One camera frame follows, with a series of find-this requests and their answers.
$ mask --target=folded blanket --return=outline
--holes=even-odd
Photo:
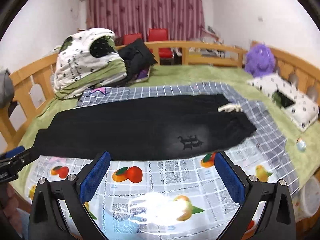
[[[222,95],[142,98],[58,113],[34,145],[42,155],[92,159],[107,150],[112,160],[190,158],[230,148],[255,126],[242,112],[218,113]]]
[[[115,34],[93,28],[69,36],[59,52],[53,91],[59,99],[77,97],[99,82],[107,85],[126,77],[124,61],[116,51]]]

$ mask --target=human hand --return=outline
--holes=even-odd
[[[17,210],[18,207],[18,200],[14,197],[14,190],[8,184],[7,186],[7,194],[8,194],[8,201],[7,205],[4,207],[3,212],[4,215],[7,217],[10,224],[13,228],[17,231],[18,234],[22,234],[22,221],[20,217],[20,213]]]

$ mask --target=curtain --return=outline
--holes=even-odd
[[[87,0],[87,28],[107,28],[119,37],[149,28],[167,28],[170,40],[200,36],[202,0]]]

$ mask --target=white pillow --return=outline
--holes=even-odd
[[[319,106],[308,96],[292,86],[286,80],[283,80],[278,74],[273,73],[267,76],[248,80],[249,85],[254,86],[272,100],[274,92],[279,90],[287,98],[295,102],[287,108],[282,107],[283,111],[290,117],[292,122],[302,132],[313,124],[319,114]]]

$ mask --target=white wall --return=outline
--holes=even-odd
[[[0,66],[11,72],[18,70],[61,45],[69,35],[77,32],[77,28],[85,28],[80,4],[85,2],[29,0],[0,41]],[[26,120],[20,106],[13,111],[10,120],[16,130]],[[0,134],[0,153],[5,148],[6,142]]]
[[[251,40],[264,41],[320,68],[320,31],[297,0],[212,2],[212,9],[204,6],[204,14],[213,19],[212,25],[225,44],[249,49]]]
[[[213,0],[202,0],[202,7],[204,12],[204,24],[205,27],[213,27],[214,22],[214,10],[213,10]]]
[[[87,4],[86,1],[80,2],[80,22],[79,29],[86,30],[87,29]]]

